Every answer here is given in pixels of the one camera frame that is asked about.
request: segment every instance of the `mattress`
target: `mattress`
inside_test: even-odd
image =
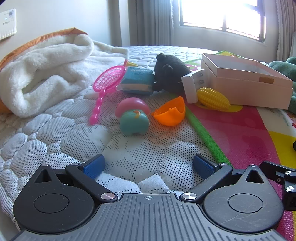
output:
[[[202,53],[216,53],[172,46],[129,49],[130,61],[152,70],[159,53],[173,54],[183,61],[201,58]],[[115,108],[130,96],[135,95],[121,91],[107,95],[99,123],[93,126],[88,124],[97,99],[92,87],[34,118],[0,115],[0,200],[3,212],[15,225],[13,203],[43,163],[52,168],[64,168],[102,153],[106,165],[97,182],[119,198],[122,193],[173,192],[180,195],[202,181],[192,168],[194,155],[201,153],[215,160],[186,119],[175,127],[166,127],[150,116],[150,127],[144,136],[127,137],[121,133]],[[136,97],[142,98],[151,111],[171,99],[166,92]]]

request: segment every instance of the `blue package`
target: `blue package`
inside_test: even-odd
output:
[[[153,71],[150,69],[128,67],[117,90],[132,94],[151,95],[154,84]]]

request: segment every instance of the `green stuffed toy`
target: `green stuffed toy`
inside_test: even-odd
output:
[[[289,58],[286,62],[273,61],[269,64],[269,67],[287,76],[293,80],[293,93],[290,101],[288,111],[296,114],[296,57]]]

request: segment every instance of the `yellow toy corn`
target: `yellow toy corn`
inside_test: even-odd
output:
[[[229,100],[224,95],[207,87],[197,90],[197,98],[202,104],[214,110],[228,110],[230,107]]]

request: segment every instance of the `wall-mounted device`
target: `wall-mounted device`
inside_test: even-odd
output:
[[[16,9],[0,13],[0,40],[16,34],[17,19]]]

